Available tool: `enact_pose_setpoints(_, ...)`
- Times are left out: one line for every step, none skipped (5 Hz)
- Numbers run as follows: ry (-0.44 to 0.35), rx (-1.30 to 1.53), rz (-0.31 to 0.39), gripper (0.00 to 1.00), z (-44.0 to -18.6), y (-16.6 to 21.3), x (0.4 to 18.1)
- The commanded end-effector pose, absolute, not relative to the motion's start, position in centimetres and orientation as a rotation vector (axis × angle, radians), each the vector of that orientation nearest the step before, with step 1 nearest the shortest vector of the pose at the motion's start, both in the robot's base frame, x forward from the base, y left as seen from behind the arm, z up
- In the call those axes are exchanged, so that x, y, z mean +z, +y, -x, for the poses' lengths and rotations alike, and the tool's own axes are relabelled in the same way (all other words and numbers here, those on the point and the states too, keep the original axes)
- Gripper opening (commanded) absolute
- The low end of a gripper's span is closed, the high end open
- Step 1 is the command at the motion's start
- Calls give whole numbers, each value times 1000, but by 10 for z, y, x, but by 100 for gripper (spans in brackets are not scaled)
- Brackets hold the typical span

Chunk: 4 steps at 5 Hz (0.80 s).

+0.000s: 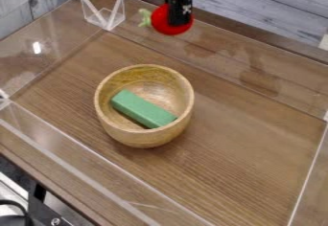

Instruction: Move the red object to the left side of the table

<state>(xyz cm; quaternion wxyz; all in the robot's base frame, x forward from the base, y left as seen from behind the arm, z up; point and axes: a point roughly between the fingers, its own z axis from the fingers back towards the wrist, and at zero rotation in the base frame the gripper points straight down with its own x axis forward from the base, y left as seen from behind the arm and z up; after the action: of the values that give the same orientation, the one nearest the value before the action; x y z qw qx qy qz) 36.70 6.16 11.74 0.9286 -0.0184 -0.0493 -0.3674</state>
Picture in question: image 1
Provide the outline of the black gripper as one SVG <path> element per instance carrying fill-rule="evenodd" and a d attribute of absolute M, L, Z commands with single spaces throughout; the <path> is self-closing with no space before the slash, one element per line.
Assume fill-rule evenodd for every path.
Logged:
<path fill-rule="evenodd" d="M 193 0 L 166 0 L 168 23 L 170 26 L 186 25 L 192 20 Z"/>

